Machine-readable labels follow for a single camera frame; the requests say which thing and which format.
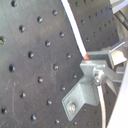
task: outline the screw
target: screw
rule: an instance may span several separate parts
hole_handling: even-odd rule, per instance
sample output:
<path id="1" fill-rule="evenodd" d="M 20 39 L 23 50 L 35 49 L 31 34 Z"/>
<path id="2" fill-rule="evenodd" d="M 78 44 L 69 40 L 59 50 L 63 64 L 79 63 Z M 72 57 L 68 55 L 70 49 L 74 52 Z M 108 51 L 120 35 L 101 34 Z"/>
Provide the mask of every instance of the screw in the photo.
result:
<path id="1" fill-rule="evenodd" d="M 71 104 L 70 107 L 69 107 L 69 112 L 70 113 L 75 113 L 76 111 L 76 105 L 75 104 Z"/>

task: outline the black perforated surface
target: black perforated surface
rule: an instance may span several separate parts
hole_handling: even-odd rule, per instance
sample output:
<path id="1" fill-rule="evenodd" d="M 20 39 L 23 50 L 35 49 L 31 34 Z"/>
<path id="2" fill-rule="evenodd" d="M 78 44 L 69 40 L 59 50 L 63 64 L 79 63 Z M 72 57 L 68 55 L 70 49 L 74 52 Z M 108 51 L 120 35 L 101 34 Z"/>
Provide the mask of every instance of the black perforated surface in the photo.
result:
<path id="1" fill-rule="evenodd" d="M 107 0 L 69 3 L 88 51 L 118 42 Z M 69 122 L 61 103 L 83 74 L 60 0 L 1 0 L 0 36 L 0 127 L 101 128 L 100 105 L 85 105 Z M 107 120 L 116 99 L 108 92 Z"/>

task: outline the white cable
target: white cable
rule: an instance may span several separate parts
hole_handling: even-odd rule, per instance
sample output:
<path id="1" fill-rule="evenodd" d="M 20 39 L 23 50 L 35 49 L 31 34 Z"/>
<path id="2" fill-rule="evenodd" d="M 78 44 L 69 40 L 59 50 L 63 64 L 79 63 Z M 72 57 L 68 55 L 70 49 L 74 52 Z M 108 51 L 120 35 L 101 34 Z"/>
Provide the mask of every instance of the white cable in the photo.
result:
<path id="1" fill-rule="evenodd" d="M 76 39 L 77 46 L 80 50 L 80 53 L 84 59 L 89 59 L 87 52 L 86 52 L 86 49 L 84 47 L 80 32 L 79 32 L 78 26 L 77 26 L 77 23 L 76 23 L 75 17 L 73 15 L 73 12 L 72 12 L 71 7 L 69 5 L 69 2 L 68 2 L 68 0 L 61 0 L 61 2 L 63 4 L 63 7 L 65 9 L 67 17 L 68 17 L 69 22 L 71 24 L 71 27 L 72 27 L 72 30 L 73 30 L 73 33 L 74 33 L 74 36 Z"/>
<path id="2" fill-rule="evenodd" d="M 101 106 L 101 113 L 102 113 L 102 128 L 106 128 L 106 108 L 105 108 L 105 101 L 102 86 L 97 86 L 99 99 L 100 99 L 100 106 Z"/>

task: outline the metal plate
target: metal plate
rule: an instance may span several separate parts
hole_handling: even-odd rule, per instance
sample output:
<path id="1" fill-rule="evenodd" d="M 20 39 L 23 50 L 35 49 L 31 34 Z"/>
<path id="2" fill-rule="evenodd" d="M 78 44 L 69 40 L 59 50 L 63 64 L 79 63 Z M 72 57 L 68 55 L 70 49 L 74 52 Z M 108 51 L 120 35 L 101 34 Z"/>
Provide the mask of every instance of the metal plate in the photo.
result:
<path id="1" fill-rule="evenodd" d="M 87 4 L 79 0 L 78 7 L 76 1 L 69 2 L 88 51 L 118 42 L 112 11 L 105 10 L 110 4 L 107 0 L 87 1 Z M 4 111 L 6 114 L 0 113 L 0 127 L 101 127 L 99 106 L 85 105 L 69 122 L 61 103 L 83 74 L 79 67 L 82 57 L 60 0 L 1 0 L 0 36 L 6 40 L 0 45 L 0 107 L 7 110 Z M 34 53 L 32 59 L 28 56 L 29 51 Z M 14 72 L 9 71 L 10 65 L 14 65 Z M 41 84 L 38 83 L 39 76 L 43 78 Z M 24 98 L 20 96 L 22 91 L 26 95 Z M 111 95 L 110 91 L 107 104 L 115 101 Z M 47 104 L 48 100 L 52 101 L 51 105 Z M 113 104 L 107 105 L 107 119 L 112 108 Z M 35 121 L 31 120 L 32 115 L 36 116 Z"/>

